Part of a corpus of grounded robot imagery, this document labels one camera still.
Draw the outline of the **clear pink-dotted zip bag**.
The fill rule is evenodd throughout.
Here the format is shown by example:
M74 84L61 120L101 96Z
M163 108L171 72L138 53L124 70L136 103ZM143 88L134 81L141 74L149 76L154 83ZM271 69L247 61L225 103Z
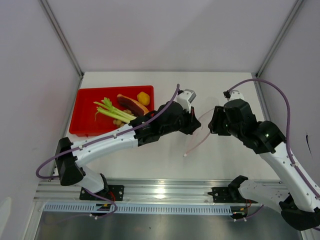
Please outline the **clear pink-dotted zip bag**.
M210 136L208 128L209 121L211 120L214 109L204 112L199 118L201 126L194 131L193 135L189 138L183 157L187 157L191 152L198 148Z

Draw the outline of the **orange purple sweet potato slice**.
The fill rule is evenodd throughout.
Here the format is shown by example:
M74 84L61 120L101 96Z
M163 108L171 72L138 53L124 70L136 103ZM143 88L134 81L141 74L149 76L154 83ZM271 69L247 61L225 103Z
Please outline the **orange purple sweet potato slice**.
M149 113L149 110L137 100L122 94L117 95L117 102L124 108L130 110L136 117L144 116Z

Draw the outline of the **green celery stalks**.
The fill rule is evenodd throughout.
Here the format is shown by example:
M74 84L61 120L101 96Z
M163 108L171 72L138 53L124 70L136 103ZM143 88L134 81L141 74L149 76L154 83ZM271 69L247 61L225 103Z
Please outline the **green celery stalks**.
M100 102L94 101L93 103L96 105L96 114L108 116L125 124L128 124L137 118L132 113L125 112L113 106L113 103L109 98L105 97Z

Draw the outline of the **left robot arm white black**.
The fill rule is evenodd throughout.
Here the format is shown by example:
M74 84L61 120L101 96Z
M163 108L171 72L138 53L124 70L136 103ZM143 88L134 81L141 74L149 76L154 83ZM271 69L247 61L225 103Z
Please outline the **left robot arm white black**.
M117 151L157 142L174 132L192 135L200 127L193 107L186 110L173 101L89 140L71 142L64 137L58 142L55 158L60 185L78 185L97 200L103 200L110 191L106 177L88 168L88 163Z

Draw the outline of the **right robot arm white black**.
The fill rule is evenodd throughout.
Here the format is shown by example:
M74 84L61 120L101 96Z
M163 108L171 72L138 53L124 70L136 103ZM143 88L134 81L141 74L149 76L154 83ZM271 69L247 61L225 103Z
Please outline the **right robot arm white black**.
M320 225L320 188L292 153L289 140L271 121L257 121L248 102L230 100L216 106L208 124L212 134L233 136L259 155L285 184L275 190L239 175L228 185L234 202L252 200L280 213L294 229L305 231Z

